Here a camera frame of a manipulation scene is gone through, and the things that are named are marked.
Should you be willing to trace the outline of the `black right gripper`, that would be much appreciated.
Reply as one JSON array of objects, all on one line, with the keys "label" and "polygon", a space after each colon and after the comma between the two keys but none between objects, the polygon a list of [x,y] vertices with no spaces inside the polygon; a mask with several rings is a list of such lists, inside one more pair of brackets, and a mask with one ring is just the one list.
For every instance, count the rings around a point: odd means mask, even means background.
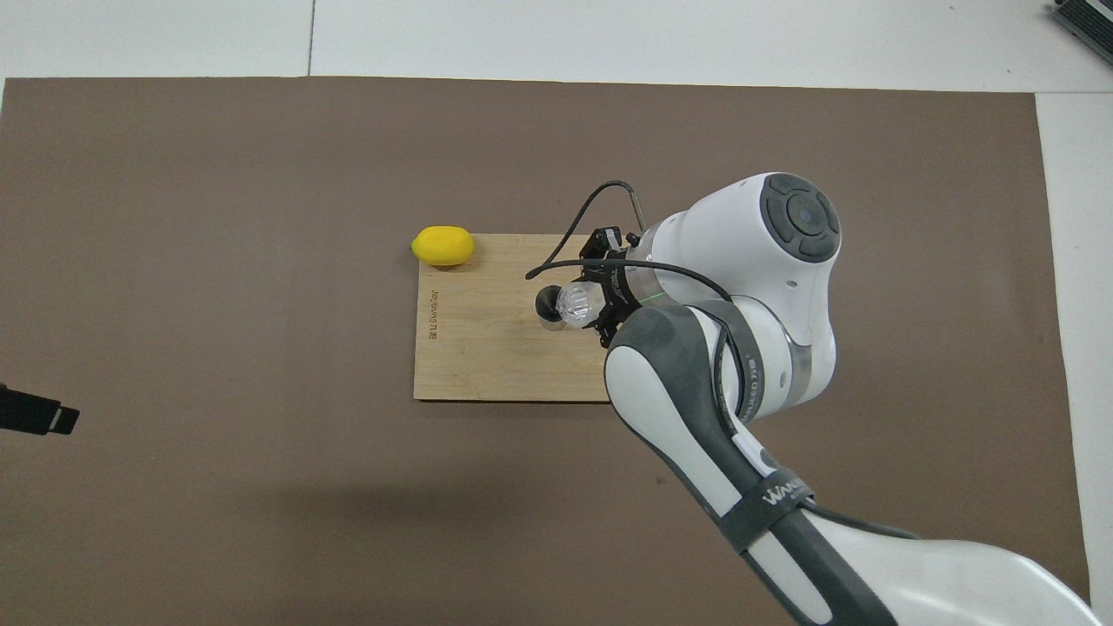
[{"label": "black right gripper", "polygon": [[[623,247],[623,231],[619,227],[593,229],[581,247],[582,260],[620,260],[626,258]],[[584,325],[585,331],[595,332],[597,341],[602,349],[608,349],[615,340],[617,330],[629,316],[627,309],[617,306],[636,306],[649,299],[649,270],[628,264],[612,264],[605,268],[605,285],[610,302],[597,314],[595,320]]]}]

